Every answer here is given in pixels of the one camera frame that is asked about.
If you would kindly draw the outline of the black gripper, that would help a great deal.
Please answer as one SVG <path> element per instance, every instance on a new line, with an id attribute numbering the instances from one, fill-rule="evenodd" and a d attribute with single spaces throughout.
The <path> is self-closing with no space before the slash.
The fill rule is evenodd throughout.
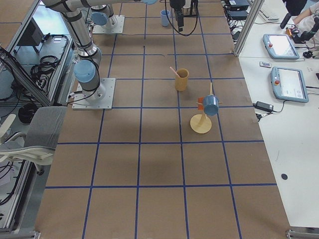
<path id="1" fill-rule="evenodd" d="M 184 27 L 184 17 L 183 17 L 182 8 L 185 5 L 185 0 L 170 0 L 169 4 L 170 4 L 170 7 L 173 8 L 175 13 L 175 19 L 177 20 L 178 32 L 182 32 Z"/>

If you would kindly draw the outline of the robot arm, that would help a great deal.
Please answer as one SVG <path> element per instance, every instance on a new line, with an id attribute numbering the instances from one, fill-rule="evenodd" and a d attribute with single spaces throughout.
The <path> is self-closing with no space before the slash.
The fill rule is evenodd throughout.
<path id="1" fill-rule="evenodd" d="M 104 4 L 90 7 L 91 20 L 105 29 L 111 30 L 117 26 L 118 21 L 114 16 L 114 10 L 112 4 Z"/>
<path id="2" fill-rule="evenodd" d="M 93 57 L 98 47 L 93 43 L 85 19 L 82 17 L 81 8 L 111 5 L 114 3 L 126 3 L 126 0 L 44 0 L 46 8 L 56 11 L 64 18 L 65 24 L 73 41 L 77 46 L 77 52 L 81 58 Z"/>

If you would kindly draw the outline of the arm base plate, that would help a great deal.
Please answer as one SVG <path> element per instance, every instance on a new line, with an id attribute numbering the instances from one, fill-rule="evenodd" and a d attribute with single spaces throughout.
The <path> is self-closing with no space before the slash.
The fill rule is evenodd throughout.
<path id="1" fill-rule="evenodd" d="M 113 15 L 107 18 L 106 15 L 93 15 L 94 28 L 93 34 L 122 34 L 125 22 L 124 15 Z"/>
<path id="2" fill-rule="evenodd" d="M 99 88 L 93 92 L 83 91 L 76 94 L 73 110 L 111 110 L 115 91 L 115 78 L 101 78 Z"/>

